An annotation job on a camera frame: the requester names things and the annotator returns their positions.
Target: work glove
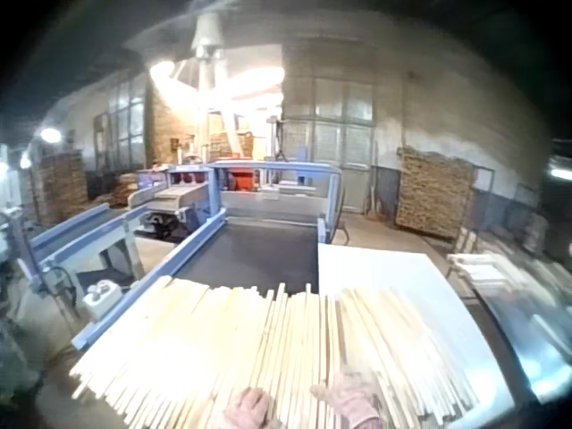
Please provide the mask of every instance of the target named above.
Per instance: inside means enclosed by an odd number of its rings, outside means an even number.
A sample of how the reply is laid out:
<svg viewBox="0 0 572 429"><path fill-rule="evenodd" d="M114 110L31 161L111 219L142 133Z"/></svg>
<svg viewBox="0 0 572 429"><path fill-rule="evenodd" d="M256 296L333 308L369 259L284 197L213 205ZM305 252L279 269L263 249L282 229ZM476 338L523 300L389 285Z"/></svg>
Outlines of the work glove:
<svg viewBox="0 0 572 429"><path fill-rule="evenodd" d="M223 429L262 429L269 405L270 397L262 389L246 389L223 412ZM264 429L275 427L276 422L271 422Z"/></svg>
<svg viewBox="0 0 572 429"><path fill-rule="evenodd" d="M325 400L336 414L344 416L352 429L381 427L381 418L374 408L374 391L361 374L339 373L333 387L317 384L310 388L314 397Z"/></svg>

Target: concrete floor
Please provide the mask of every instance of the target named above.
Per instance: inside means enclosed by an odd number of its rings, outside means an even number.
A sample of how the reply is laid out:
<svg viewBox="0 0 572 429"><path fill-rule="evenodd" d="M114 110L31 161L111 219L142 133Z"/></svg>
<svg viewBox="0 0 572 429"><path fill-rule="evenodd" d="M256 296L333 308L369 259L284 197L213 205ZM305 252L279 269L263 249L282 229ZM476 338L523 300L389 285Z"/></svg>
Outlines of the concrete floor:
<svg viewBox="0 0 572 429"><path fill-rule="evenodd" d="M393 229L382 223L369 221L359 214L345 214L343 220L349 231L349 246L426 253L443 274L447 272L449 266L444 257L436 250L438 246L430 245L424 238L411 232ZM339 232L336 234L333 243L343 244L344 241L343 232ZM146 272L159 264L174 248L173 244L142 238L137 238L137 246ZM96 266L97 264L98 262L94 259L89 263L89 266ZM454 285L453 287L462 297L470 293L460 286ZM59 317L57 313L54 313L51 319L56 322ZM57 328L55 328L56 325L49 328L52 336L54 330L64 329L61 321L57 323L59 323ZM65 343L69 338L69 333L61 332L64 334L61 335L63 339L58 341L60 344L62 341ZM68 357L52 368L46 378L45 386L38 395L38 412L44 417L48 427L52 429L126 427L104 402L87 400L87 402L79 403L71 399L75 384L67 376L67 371L74 360L74 357Z"/></svg>

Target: ceiling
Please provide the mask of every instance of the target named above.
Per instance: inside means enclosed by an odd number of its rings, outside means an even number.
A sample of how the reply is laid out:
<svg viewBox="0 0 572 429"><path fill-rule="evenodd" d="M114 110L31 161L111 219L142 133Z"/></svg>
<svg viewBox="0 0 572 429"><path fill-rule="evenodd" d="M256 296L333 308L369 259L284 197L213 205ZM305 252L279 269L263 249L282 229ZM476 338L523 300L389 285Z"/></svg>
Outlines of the ceiling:
<svg viewBox="0 0 572 429"><path fill-rule="evenodd" d="M572 62L567 15L562 9L527 10L506 0L362 0L352 7L427 21L465 41L506 73L544 113L556 150L572 156ZM52 0L35 15L14 16L20 28L5 35L12 43L0 87L0 142L28 144L47 109L57 100L121 68L143 67L147 58L122 47L141 31L185 12L205 7L232 8L232 0ZM262 7L292 10L347 9L349 1L264 0ZM192 24L188 27L189 38ZM166 32L165 45L181 34Z"/></svg>

